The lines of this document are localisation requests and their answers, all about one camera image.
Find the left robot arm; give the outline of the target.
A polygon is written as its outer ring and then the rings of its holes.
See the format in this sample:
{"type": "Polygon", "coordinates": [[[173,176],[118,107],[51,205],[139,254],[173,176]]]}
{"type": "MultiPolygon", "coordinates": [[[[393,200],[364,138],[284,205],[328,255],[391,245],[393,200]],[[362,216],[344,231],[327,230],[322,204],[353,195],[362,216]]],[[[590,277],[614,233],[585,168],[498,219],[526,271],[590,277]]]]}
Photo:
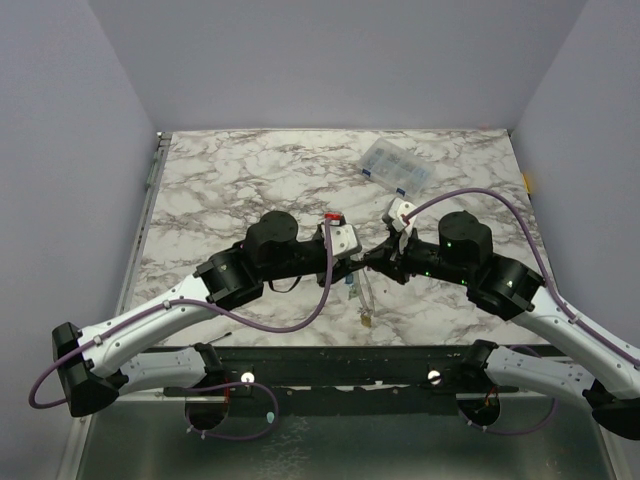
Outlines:
{"type": "Polygon", "coordinates": [[[329,287],[347,274],[352,256],[362,249],[355,228],[342,215],[326,215],[309,240],[297,235],[293,216],[268,212],[243,240],[147,303],[96,325],[57,326],[52,332],[54,369],[70,414],[94,414],[142,390],[214,392],[225,375],[212,347],[197,343],[160,351],[155,345],[217,316],[273,333],[275,327],[242,318],[236,309],[260,298],[265,285],[276,280],[316,275],[329,287]]]}

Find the large metal keyring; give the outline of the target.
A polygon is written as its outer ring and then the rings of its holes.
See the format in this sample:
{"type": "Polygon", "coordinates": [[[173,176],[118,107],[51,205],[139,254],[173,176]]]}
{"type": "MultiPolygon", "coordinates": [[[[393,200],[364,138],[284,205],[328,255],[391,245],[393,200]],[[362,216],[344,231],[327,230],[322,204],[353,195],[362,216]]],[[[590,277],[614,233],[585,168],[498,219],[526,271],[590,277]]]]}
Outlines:
{"type": "Polygon", "coordinates": [[[359,318],[362,313],[367,313],[371,316],[372,322],[376,313],[374,293],[371,282],[364,270],[359,270],[353,273],[356,280],[356,286],[349,288],[348,298],[350,300],[358,299],[359,301],[359,318]]]}

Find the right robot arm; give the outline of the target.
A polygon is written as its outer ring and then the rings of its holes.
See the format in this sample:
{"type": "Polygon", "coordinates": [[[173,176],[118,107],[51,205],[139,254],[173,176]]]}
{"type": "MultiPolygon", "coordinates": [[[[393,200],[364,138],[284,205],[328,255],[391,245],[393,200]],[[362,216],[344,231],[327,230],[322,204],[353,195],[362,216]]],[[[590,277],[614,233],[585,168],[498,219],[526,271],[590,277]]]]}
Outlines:
{"type": "Polygon", "coordinates": [[[575,400],[590,409],[601,427],[637,440],[638,348],[572,309],[525,264],[495,253],[490,228],[470,213],[444,216],[438,235],[438,243],[431,244],[412,228],[392,229],[364,262],[400,284],[416,275],[460,284],[477,308],[535,333],[572,361],[524,359],[506,347],[491,346],[460,365],[461,383],[472,391],[493,383],[575,400]]]}

